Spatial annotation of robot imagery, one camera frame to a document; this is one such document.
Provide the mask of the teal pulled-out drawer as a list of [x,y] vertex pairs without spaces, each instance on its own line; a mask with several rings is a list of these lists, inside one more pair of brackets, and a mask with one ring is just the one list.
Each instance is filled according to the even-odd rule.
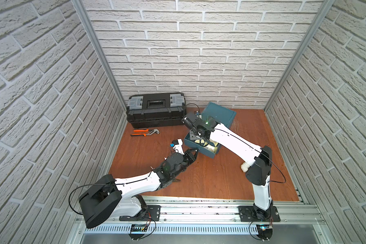
[[[214,158],[216,154],[218,154],[220,148],[222,147],[219,143],[216,143],[212,140],[209,140],[209,143],[206,142],[204,139],[201,139],[200,136],[196,136],[192,130],[189,131],[189,133],[186,135],[186,137],[184,138],[184,144],[190,148],[197,148],[198,151],[201,153],[201,154],[204,154],[205,156],[207,157],[210,157],[210,158]],[[217,151],[216,154],[208,151],[205,149],[205,147],[207,145],[211,145],[211,146],[218,146],[219,149]]]

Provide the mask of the yellow cookie packet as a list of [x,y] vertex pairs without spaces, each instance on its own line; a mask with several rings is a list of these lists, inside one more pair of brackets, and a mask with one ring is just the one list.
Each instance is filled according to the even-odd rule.
[[217,151],[218,151],[218,149],[219,149],[219,147],[218,146],[207,145],[205,147],[205,149],[208,150],[208,151],[210,151],[210,152],[212,152],[212,153],[214,153],[214,154],[216,154]]

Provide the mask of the teal drawer cabinet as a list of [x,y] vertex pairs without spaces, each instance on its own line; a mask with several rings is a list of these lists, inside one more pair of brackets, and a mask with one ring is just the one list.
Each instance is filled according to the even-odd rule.
[[207,118],[211,116],[216,121],[224,124],[228,129],[230,129],[236,116],[236,112],[213,102],[209,102],[206,108],[201,112],[201,115],[203,120],[207,120]]

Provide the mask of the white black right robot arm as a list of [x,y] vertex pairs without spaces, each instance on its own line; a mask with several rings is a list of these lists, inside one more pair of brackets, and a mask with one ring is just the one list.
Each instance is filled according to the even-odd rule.
[[273,200],[270,195],[270,175],[273,165],[270,147],[253,144],[228,129],[213,118],[203,120],[194,113],[188,113],[182,119],[183,124],[195,136],[205,142],[216,142],[226,147],[241,159],[241,170],[253,186],[254,204],[252,216],[259,221],[272,221]]

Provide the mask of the white pipe elbow fitting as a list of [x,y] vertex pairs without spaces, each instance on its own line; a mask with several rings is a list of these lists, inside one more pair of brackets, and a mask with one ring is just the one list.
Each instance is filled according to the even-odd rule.
[[245,173],[249,170],[250,168],[250,164],[248,164],[247,162],[244,162],[242,165],[241,165],[241,170]]

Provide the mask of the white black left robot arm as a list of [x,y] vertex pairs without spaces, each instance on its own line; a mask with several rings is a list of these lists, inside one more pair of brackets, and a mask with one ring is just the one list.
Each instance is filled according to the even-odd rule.
[[198,150],[175,151],[159,167],[144,175],[120,179],[107,174],[79,196],[86,227],[95,228],[113,217],[145,218],[147,205],[140,194],[165,189],[176,177],[194,163]]

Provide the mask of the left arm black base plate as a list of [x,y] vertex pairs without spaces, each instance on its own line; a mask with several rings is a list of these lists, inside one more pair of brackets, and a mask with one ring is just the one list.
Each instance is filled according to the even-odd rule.
[[159,221],[160,219],[161,206],[160,205],[148,205],[145,209],[140,210],[133,217],[121,216],[120,221],[147,221],[152,219],[154,221]]

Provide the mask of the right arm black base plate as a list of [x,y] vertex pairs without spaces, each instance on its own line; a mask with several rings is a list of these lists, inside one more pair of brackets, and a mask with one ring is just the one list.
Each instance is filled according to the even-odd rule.
[[270,205],[270,208],[263,210],[253,205],[242,205],[237,207],[241,222],[280,222],[281,218],[278,209]]

